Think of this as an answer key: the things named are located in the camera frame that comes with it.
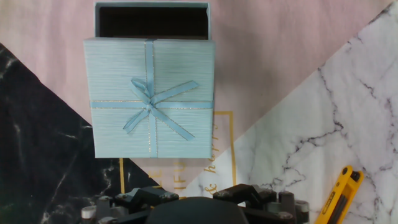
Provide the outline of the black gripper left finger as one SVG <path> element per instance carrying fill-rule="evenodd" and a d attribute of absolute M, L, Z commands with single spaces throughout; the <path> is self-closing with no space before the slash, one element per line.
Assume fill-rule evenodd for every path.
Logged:
<path fill-rule="evenodd" d="M 101 196 L 96 205 L 81 210 L 81 224 L 143 224 L 154 207 L 173 202 L 179 195 L 160 186 L 135 188 L 115 197 Z"/>

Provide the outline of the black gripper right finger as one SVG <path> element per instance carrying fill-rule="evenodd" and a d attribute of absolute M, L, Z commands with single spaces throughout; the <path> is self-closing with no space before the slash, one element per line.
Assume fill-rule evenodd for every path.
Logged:
<path fill-rule="evenodd" d="M 276 192 L 258 185 L 239 184 L 220 190 L 213 198 L 231 202 L 241 207 L 249 223 L 262 224 L 308 224 L 310 221 L 309 203 L 296 200 L 292 192 Z"/>

